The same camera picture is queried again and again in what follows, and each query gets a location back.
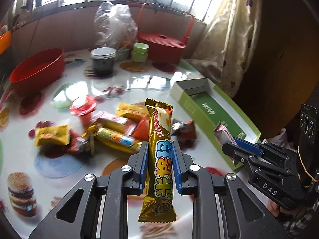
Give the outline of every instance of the green box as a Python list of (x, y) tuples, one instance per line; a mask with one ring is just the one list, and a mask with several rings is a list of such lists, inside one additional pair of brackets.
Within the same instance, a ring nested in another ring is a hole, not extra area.
[(242, 163), (234, 166), (223, 154), (214, 136), (216, 125), (221, 122), (232, 136), (251, 143), (256, 143), (261, 133), (231, 98), (208, 78), (177, 81), (172, 87), (171, 96), (202, 129), (232, 170), (242, 166)]

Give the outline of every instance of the red basket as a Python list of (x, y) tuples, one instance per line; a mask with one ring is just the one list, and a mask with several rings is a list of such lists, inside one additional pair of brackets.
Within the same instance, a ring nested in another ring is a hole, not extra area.
[[(151, 3), (143, 3), (140, 9), (137, 26), (139, 26), (144, 7), (147, 4)], [(147, 51), (149, 60), (163, 63), (179, 63), (183, 55), (184, 49), (186, 47), (186, 43), (189, 38), (189, 33), (194, 23), (194, 16), (190, 16), (192, 18), (189, 22), (189, 26), (187, 28), (183, 41), (179, 41), (175, 38), (168, 37), (158, 33), (146, 33), (138, 31), (138, 41), (141, 43), (148, 44), (150, 46)]]
[(18, 65), (10, 76), (17, 95), (28, 96), (57, 80), (64, 71), (63, 53), (60, 48), (43, 50)]

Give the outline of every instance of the transparent plastic bag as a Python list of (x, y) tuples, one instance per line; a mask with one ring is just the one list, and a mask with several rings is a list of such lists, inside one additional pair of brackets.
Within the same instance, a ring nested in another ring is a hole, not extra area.
[(101, 3), (95, 14), (94, 26), (98, 46), (130, 49), (137, 42), (138, 28), (128, 5)]

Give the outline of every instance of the person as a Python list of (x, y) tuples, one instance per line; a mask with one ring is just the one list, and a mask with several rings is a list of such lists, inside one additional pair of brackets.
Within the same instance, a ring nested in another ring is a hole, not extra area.
[(319, 198), (312, 207), (300, 205), (292, 211), (286, 211), (269, 199), (267, 208), (277, 218), (291, 238), (295, 238), (313, 218), (319, 206)]

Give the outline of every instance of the blue gripper pad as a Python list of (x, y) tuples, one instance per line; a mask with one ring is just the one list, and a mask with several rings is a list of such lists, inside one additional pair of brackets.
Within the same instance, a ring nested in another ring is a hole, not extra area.
[(145, 149), (145, 154), (142, 162), (141, 172), (140, 172), (140, 187), (139, 191), (142, 194), (145, 187), (145, 180), (147, 175), (147, 157), (148, 157), (148, 145)]
[(182, 191), (181, 169), (180, 169), (180, 166), (178, 164), (176, 149), (175, 149), (175, 146), (173, 143), (172, 143), (172, 164), (173, 164), (173, 171), (174, 171), (176, 188), (178, 190), (178, 194), (181, 194), (181, 191)]
[(234, 140), (236, 141), (239, 147), (247, 150), (252, 155), (259, 156), (259, 157), (263, 155), (263, 153), (259, 150), (258, 146), (237, 137), (234, 137)]

